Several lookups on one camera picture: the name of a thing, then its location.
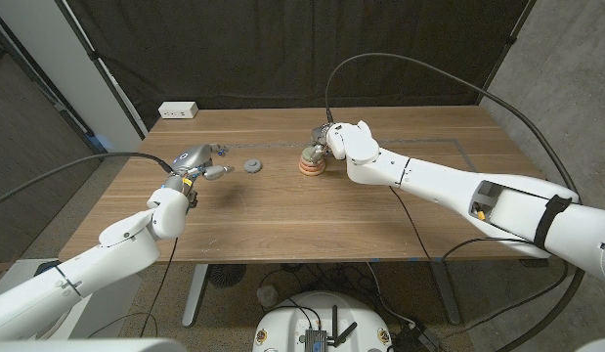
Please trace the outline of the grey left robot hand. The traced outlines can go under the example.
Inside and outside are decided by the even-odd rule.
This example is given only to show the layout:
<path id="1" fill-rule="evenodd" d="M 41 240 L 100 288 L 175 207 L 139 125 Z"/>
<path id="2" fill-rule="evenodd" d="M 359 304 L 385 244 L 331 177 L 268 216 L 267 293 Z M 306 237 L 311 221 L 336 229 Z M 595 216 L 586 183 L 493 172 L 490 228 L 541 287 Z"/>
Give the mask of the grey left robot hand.
<path id="1" fill-rule="evenodd" d="M 220 144 L 201 144 L 180 153 L 172 162 L 172 172 L 176 175 L 201 176 L 213 181 L 232 173 L 235 168 L 230 165 L 216 165 L 212 156 L 225 156 L 229 151 L 227 146 Z"/>

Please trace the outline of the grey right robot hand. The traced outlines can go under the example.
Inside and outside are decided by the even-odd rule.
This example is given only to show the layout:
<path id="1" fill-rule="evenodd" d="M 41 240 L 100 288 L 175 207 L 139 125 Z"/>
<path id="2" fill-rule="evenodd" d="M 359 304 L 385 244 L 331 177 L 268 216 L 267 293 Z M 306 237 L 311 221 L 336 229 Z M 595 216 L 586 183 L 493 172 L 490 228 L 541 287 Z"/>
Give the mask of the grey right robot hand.
<path id="1" fill-rule="evenodd" d="M 323 124 L 311 131 L 312 146 L 309 160 L 313 163 L 319 163 L 328 154 L 331 154 L 331 149 L 327 142 L 327 133 L 331 123 Z"/>

